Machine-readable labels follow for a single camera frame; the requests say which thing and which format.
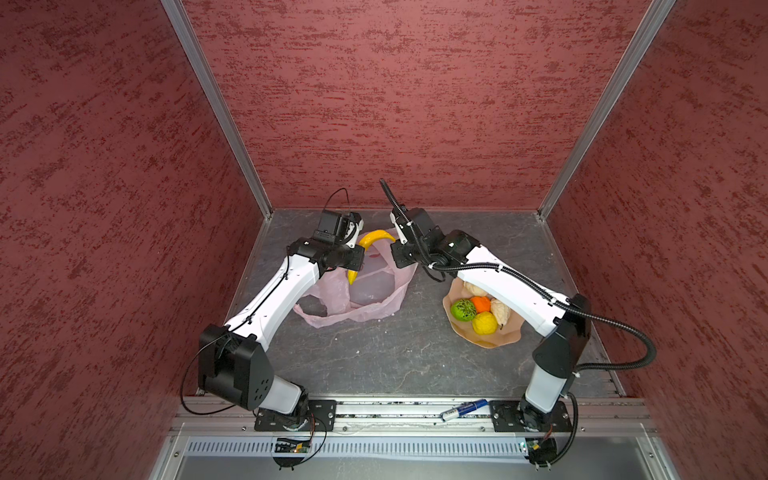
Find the fake yellow banana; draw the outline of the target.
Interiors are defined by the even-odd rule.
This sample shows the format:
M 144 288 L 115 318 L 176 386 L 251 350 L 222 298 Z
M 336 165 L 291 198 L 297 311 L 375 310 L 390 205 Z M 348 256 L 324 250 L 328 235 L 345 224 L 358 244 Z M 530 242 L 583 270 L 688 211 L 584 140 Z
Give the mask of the fake yellow banana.
M 396 239 L 385 230 L 375 230 L 365 234 L 359 241 L 358 245 L 367 251 L 374 243 L 380 240 L 387 240 L 389 242 L 395 242 Z M 358 277 L 358 272 L 349 270 L 347 272 L 347 280 L 349 285 L 353 285 Z

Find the pink translucent plastic bag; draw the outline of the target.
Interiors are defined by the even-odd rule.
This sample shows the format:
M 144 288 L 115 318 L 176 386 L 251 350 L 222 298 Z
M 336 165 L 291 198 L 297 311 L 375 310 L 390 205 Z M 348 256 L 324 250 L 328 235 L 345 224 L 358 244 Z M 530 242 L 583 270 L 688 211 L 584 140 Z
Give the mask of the pink translucent plastic bag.
M 393 228 L 387 232 L 397 239 Z M 381 320 L 397 313 L 415 275 L 416 266 L 413 264 L 399 269 L 392 257 L 392 243 L 380 240 L 365 252 L 362 270 L 353 285 L 349 285 L 345 269 L 324 274 L 300 298 L 293 312 L 315 328 L 345 320 Z

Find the fake green fruit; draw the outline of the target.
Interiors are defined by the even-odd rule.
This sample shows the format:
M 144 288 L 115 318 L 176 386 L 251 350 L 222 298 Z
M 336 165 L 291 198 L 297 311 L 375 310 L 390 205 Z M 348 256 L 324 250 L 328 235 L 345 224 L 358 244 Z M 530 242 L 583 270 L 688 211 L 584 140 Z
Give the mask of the fake green fruit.
M 450 314 L 458 322 L 471 322 L 477 309 L 470 299 L 459 299 L 450 305 Z

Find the fake orange fruit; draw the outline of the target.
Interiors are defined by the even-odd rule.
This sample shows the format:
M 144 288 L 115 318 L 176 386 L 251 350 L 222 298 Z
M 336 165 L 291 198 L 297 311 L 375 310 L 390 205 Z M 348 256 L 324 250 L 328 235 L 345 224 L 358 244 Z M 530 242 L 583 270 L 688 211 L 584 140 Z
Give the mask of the fake orange fruit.
M 473 296 L 470 298 L 470 301 L 473 304 L 477 314 L 491 311 L 492 303 L 488 297 Z

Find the fake yellow lemon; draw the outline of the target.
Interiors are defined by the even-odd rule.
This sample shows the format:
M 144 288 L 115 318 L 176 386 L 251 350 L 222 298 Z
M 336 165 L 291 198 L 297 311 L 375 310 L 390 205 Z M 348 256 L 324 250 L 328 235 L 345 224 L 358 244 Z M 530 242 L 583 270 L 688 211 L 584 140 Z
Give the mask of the fake yellow lemon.
M 479 336 L 494 334 L 498 329 L 496 319 L 490 312 L 477 314 L 471 325 L 474 333 Z

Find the pink faceted plastic bowl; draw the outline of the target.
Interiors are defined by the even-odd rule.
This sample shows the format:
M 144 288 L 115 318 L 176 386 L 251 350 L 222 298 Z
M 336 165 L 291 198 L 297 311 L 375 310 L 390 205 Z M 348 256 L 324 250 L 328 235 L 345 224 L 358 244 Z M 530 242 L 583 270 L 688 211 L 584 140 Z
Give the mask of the pink faceted plastic bowl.
M 513 344 L 522 338 L 524 319 L 491 294 L 454 279 L 443 307 L 453 331 L 486 349 Z

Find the fake beige peach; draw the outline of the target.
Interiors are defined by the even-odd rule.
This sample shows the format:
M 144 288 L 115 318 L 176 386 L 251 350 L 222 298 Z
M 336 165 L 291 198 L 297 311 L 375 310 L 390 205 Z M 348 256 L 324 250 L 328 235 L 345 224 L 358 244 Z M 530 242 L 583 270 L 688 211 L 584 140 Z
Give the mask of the fake beige peach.
M 512 316 L 512 310 L 498 299 L 492 299 L 490 302 L 490 313 L 496 319 L 499 329 L 503 329 Z

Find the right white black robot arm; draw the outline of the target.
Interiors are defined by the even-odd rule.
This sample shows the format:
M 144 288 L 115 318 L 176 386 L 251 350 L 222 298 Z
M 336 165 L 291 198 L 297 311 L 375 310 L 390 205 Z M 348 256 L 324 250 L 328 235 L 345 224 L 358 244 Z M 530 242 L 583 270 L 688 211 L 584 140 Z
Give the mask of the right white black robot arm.
M 518 314 L 543 337 L 533 352 L 535 368 L 521 401 L 528 414 L 550 414 L 567 393 L 571 377 L 591 336 L 591 323 L 578 315 L 570 299 L 505 264 L 473 236 L 444 234 L 421 209 L 400 204 L 385 180 L 380 185 L 393 206 L 399 240 L 396 260 L 417 263 L 441 276 L 451 275 L 486 291 Z

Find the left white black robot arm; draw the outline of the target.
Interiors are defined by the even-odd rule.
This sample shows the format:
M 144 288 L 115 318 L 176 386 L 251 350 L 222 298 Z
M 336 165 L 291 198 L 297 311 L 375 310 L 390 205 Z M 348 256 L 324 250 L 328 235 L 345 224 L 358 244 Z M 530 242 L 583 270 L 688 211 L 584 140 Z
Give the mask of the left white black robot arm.
M 358 271 L 364 256 L 365 249 L 355 243 L 301 238 L 289 245 L 260 293 L 224 325 L 201 333 L 198 388 L 245 410 L 300 416 L 305 390 L 275 374 L 267 351 L 288 313 L 324 274 Z

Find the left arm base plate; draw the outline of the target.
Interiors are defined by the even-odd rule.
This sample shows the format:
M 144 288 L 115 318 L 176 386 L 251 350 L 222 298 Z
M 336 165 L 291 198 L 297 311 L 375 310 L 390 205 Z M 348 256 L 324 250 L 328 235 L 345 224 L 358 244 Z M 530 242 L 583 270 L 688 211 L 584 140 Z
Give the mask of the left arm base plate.
M 301 400 L 293 412 L 279 413 L 268 409 L 259 409 L 255 413 L 253 429 L 256 432 L 310 432 L 312 428 L 321 433 L 334 429 L 336 400 L 309 399 Z

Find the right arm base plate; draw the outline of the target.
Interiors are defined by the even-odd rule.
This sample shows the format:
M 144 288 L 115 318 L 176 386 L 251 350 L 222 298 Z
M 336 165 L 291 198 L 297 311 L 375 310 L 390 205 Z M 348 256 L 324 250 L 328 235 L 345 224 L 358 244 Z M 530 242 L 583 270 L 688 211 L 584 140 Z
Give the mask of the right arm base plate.
M 557 401 L 549 413 L 542 413 L 519 400 L 491 400 L 490 418 L 497 433 L 570 433 L 570 414 L 563 401 Z

